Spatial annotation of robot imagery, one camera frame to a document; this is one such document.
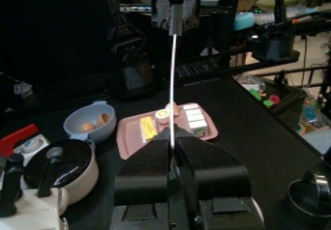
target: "bowl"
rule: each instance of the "bowl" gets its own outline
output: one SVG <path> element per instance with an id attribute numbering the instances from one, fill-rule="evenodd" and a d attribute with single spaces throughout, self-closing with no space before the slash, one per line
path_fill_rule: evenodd
<path id="1" fill-rule="evenodd" d="M 104 142 L 117 126 L 116 109 L 106 101 L 96 101 L 68 117 L 64 128 L 72 139 Z"/>

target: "red object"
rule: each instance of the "red object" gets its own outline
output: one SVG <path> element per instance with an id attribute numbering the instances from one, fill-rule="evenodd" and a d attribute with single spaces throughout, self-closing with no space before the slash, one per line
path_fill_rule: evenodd
<path id="1" fill-rule="evenodd" d="M 38 127 L 31 124 L 27 127 L 19 129 L 14 133 L 9 134 L 0 139 L 0 156 L 10 157 L 15 152 L 15 147 L 21 141 L 27 139 L 29 136 L 38 133 Z"/>
<path id="2" fill-rule="evenodd" d="M 271 95 L 270 96 L 270 101 L 273 101 L 274 104 L 278 104 L 281 102 L 279 96 L 278 95 Z"/>

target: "black handle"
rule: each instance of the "black handle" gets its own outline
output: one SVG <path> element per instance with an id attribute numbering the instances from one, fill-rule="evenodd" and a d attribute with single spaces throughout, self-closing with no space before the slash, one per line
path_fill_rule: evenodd
<path id="1" fill-rule="evenodd" d="M 41 185 L 38 187 L 38 197 L 52 196 L 53 191 L 52 188 L 54 186 L 57 180 L 57 172 L 60 167 L 64 164 L 64 150 L 60 147 L 54 147 L 47 152 L 49 163 L 46 167 L 46 171 L 43 174 L 43 179 Z"/>
<path id="2" fill-rule="evenodd" d="M 18 212 L 17 201 L 22 194 L 21 177 L 25 172 L 23 161 L 25 157 L 21 154 L 11 155 L 7 160 L 0 194 L 0 217 L 13 216 Z"/>

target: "cable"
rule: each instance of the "cable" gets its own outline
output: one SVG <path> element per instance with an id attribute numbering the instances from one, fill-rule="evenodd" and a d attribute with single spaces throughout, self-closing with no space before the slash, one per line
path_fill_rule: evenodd
<path id="1" fill-rule="evenodd" d="M 255 4 L 258 3 L 259 0 L 255 0 L 251 9 L 255 7 Z"/>
<path id="2" fill-rule="evenodd" d="M 305 68 L 306 68 L 306 61 L 307 61 L 307 39 L 309 37 L 306 36 L 306 51 L 305 51 Z M 305 79 L 306 79 L 306 72 L 303 72 L 303 77 L 302 77 L 302 87 L 305 86 Z"/>
<path id="3" fill-rule="evenodd" d="M 169 128 L 171 128 L 171 148 L 175 150 L 175 120 L 173 120 L 173 87 L 175 87 L 175 59 L 176 59 L 177 34 L 173 35 L 172 55 L 171 55 L 171 85 L 169 85 Z"/>

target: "green object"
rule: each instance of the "green object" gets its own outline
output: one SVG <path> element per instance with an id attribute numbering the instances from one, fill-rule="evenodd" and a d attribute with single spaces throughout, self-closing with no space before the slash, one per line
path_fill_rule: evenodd
<path id="1" fill-rule="evenodd" d="M 262 96 L 255 89 L 250 89 L 250 93 L 253 94 L 253 96 L 257 98 L 258 101 L 262 100 Z"/>
<path id="2" fill-rule="evenodd" d="M 274 105 L 274 102 L 273 102 L 273 101 L 265 101 L 265 105 L 266 105 L 267 107 L 271 107 L 271 106 Z"/>

